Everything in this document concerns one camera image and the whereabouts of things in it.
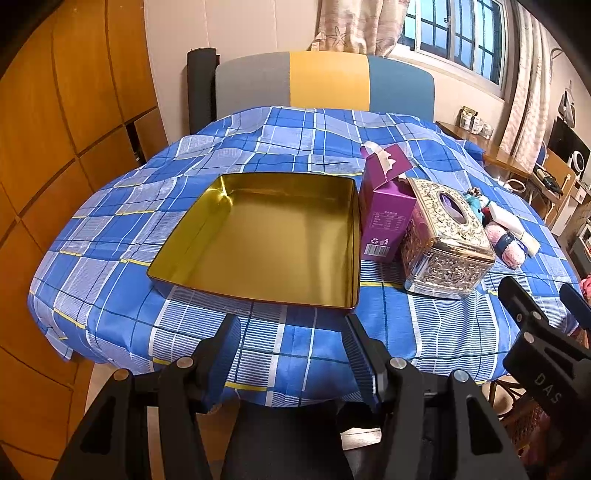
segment wooden cabinet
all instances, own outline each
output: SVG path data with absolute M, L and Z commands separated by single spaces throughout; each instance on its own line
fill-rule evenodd
M 105 0 L 66 0 L 56 12 L 57 87 L 76 151 L 121 124 L 111 78 Z
M 0 239 L 4 237 L 14 220 L 17 219 L 17 214 L 14 212 L 10 200 L 4 189 L 0 185 Z
M 92 190 L 84 171 L 80 163 L 73 160 L 22 217 L 42 251 L 49 250 L 57 235 L 90 195 Z
M 50 480 L 56 469 L 57 461 L 42 458 L 22 450 L 2 445 L 8 459 L 22 477 L 22 480 Z
M 156 107 L 141 0 L 65 0 L 0 78 L 0 445 L 24 480 L 50 480 L 93 369 L 50 345 L 31 280 L 82 203 L 138 167 L 125 122 L 165 146 Z
M 39 373 L 73 384 L 76 364 L 58 356 L 27 308 L 29 286 L 42 258 L 22 222 L 0 247 L 0 347 Z
M 73 157 L 51 66 L 46 20 L 0 79 L 0 183 L 17 213 Z
M 155 108 L 151 112 L 135 121 L 135 130 L 138 134 L 139 146 L 144 153 L 144 158 L 148 161 L 156 153 L 168 147 L 166 132 L 160 117 L 160 110 Z
M 107 2 L 107 31 L 113 79 L 126 122 L 157 105 L 145 40 L 144 2 Z
M 72 391 L 0 348 L 0 439 L 59 459 L 66 447 Z
M 115 130 L 92 147 L 81 156 L 80 162 L 94 191 L 139 167 L 124 127 Z

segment desk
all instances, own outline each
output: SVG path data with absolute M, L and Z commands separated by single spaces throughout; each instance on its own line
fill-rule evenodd
M 446 135 L 449 135 L 456 140 L 469 140 L 478 145 L 484 150 L 482 157 L 485 163 L 514 173 L 523 179 L 528 179 L 530 177 L 529 171 L 524 169 L 523 166 L 506 151 L 502 150 L 498 145 L 493 144 L 492 141 L 486 140 L 480 135 L 471 134 L 469 131 L 452 124 L 447 124 L 445 122 L 436 122 L 436 124 Z

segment ornate tissue box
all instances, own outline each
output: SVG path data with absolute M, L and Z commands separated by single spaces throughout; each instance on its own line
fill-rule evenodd
M 495 251 L 459 192 L 428 180 L 408 181 L 417 205 L 402 243 L 404 287 L 413 293 L 461 299 L 495 263 Z

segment patterned curtain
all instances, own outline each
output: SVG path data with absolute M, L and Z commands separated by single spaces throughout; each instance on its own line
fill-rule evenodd
M 521 36 L 519 72 L 501 148 L 532 171 L 548 122 L 550 52 L 545 28 L 521 5 L 517 8 Z
M 387 56 L 402 33 L 410 0 L 322 0 L 312 50 Z

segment nutrition label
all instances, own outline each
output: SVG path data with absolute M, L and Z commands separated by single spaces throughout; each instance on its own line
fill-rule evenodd
M 399 230 L 404 217 L 395 212 L 374 212 L 371 226 L 382 230 Z

